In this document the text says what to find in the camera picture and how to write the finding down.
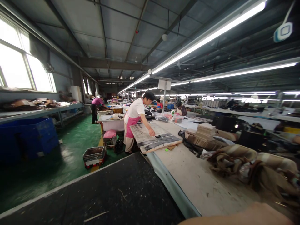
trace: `cable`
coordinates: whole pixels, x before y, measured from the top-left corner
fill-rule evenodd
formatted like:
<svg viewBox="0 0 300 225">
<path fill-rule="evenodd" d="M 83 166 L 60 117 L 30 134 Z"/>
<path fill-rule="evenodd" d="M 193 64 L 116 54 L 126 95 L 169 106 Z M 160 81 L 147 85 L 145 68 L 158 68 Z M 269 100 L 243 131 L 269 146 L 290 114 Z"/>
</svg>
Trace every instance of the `cable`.
<svg viewBox="0 0 300 225">
<path fill-rule="evenodd" d="M 288 17 L 289 17 L 289 15 L 290 15 L 290 13 L 291 13 L 294 5 L 295 5 L 295 2 L 296 2 L 296 0 L 294 0 L 293 3 L 291 4 L 291 6 L 290 6 L 290 8 L 289 8 L 289 10 L 288 10 L 288 12 L 287 12 L 287 14 L 286 14 L 286 16 L 285 16 L 284 21 L 283 21 L 282 24 L 285 24 L 287 22 Z"/>
</svg>

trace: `worker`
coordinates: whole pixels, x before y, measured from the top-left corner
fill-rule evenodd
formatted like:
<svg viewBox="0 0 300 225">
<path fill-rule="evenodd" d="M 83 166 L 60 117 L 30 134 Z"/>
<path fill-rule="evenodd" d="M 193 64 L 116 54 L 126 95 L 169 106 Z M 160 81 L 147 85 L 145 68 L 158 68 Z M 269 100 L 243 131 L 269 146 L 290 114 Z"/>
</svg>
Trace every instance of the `worker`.
<svg viewBox="0 0 300 225">
<path fill-rule="evenodd" d="M 152 108 L 163 108 L 163 104 L 160 102 L 160 99 L 156 100 L 157 105 L 152 106 Z"/>
<path fill-rule="evenodd" d="M 181 222 L 179 225 L 293 225 L 285 215 L 273 209 L 266 203 L 255 202 L 244 212 L 233 215 L 195 217 Z"/>
<path fill-rule="evenodd" d="M 112 105 L 116 105 L 116 104 L 117 104 L 116 97 L 113 97 L 113 98 L 112 98 L 112 102 L 111 102 L 111 104 L 112 104 Z"/>
<path fill-rule="evenodd" d="M 92 110 L 92 123 L 98 123 L 98 113 L 97 108 L 100 107 L 100 110 L 108 110 L 108 107 L 105 106 L 103 102 L 103 97 L 94 98 L 91 103 L 91 110 Z"/>
<path fill-rule="evenodd" d="M 233 105 L 234 105 L 235 101 L 233 99 L 231 99 L 227 105 L 226 105 L 226 108 L 231 108 Z"/>
<path fill-rule="evenodd" d="M 183 116 L 187 115 L 187 108 L 184 105 L 182 105 L 180 99 L 176 102 L 175 105 L 177 107 L 176 113 L 178 113 L 179 115 L 183 115 Z"/>
<path fill-rule="evenodd" d="M 132 153 L 132 147 L 134 143 L 134 136 L 130 129 L 131 125 L 135 125 L 139 120 L 143 122 L 145 127 L 148 129 L 150 136 L 155 136 L 154 130 L 149 125 L 145 117 L 145 105 L 151 104 L 154 101 L 155 95 L 152 92 L 145 92 L 143 98 L 138 98 L 129 107 L 125 119 L 124 119 L 124 144 L 125 152 L 128 154 Z"/>
</svg>

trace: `dark trousers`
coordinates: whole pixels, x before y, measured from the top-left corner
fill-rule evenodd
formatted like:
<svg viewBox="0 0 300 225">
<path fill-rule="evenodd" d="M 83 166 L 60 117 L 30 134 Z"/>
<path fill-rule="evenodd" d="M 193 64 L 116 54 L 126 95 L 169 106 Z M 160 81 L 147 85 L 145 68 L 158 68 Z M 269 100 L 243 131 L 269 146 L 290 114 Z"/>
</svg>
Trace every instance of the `dark trousers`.
<svg viewBox="0 0 300 225">
<path fill-rule="evenodd" d="M 94 123 L 98 121 L 97 105 L 91 104 L 91 109 L 92 109 L 92 123 Z"/>
</svg>

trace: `yellow container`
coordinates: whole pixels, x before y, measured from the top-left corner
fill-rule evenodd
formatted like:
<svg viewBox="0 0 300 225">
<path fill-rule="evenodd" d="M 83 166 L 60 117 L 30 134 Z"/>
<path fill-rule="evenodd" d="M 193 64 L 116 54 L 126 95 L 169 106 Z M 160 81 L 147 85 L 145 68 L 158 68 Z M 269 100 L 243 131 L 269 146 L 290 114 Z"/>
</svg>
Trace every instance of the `yellow container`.
<svg viewBox="0 0 300 225">
<path fill-rule="evenodd" d="M 299 128 L 284 127 L 283 131 L 288 132 L 288 133 L 300 134 L 300 129 Z"/>
</svg>

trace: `white t-shirt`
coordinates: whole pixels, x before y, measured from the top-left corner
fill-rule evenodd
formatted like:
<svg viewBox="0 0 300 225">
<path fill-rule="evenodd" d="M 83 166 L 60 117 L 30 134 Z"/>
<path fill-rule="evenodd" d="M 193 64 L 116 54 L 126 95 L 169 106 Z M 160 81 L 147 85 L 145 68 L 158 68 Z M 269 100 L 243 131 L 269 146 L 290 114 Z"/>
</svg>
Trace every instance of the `white t-shirt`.
<svg viewBox="0 0 300 225">
<path fill-rule="evenodd" d="M 135 100 L 130 106 L 125 115 L 124 122 L 128 123 L 129 117 L 136 118 L 141 114 L 145 114 L 145 106 L 142 98 Z"/>
</svg>

